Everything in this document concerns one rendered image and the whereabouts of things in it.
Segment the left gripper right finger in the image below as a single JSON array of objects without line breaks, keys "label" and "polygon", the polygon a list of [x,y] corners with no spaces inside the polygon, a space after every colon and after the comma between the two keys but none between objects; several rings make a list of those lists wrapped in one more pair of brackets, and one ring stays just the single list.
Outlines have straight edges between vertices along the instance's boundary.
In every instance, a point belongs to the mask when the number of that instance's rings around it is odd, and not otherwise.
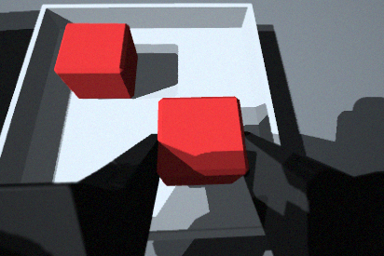
[{"label": "left gripper right finger", "polygon": [[243,177],[273,256],[380,255],[384,171],[351,177],[244,135]]}]

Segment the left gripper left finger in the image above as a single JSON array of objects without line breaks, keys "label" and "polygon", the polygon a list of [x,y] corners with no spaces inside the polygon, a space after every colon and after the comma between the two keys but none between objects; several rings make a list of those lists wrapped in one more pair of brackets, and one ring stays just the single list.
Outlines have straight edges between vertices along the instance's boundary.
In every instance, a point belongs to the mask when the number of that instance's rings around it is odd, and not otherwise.
[{"label": "left gripper left finger", "polygon": [[145,256],[157,162],[154,133],[78,182],[0,184],[0,256]]}]

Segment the white open tray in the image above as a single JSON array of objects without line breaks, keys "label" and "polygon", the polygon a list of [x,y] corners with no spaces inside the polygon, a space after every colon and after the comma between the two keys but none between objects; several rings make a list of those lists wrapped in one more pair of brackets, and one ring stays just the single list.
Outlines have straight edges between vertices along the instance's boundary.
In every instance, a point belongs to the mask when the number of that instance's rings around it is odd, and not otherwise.
[{"label": "white open tray", "polygon": [[[79,99],[54,71],[68,23],[127,23],[131,99]],[[244,131],[281,146],[252,4],[42,5],[0,136],[0,184],[78,182],[158,133],[162,98],[240,100]],[[247,184],[166,186],[147,241],[264,236]]]}]

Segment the red block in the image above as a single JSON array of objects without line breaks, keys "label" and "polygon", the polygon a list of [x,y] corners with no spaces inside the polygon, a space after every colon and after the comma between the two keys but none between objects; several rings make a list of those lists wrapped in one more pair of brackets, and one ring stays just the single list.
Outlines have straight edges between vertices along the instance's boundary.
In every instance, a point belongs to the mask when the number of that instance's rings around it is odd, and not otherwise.
[{"label": "red block", "polygon": [[166,186],[230,184],[249,170],[240,100],[162,98],[157,174]]},{"label": "red block", "polygon": [[127,23],[68,23],[54,71],[79,99],[131,99],[137,61]]}]

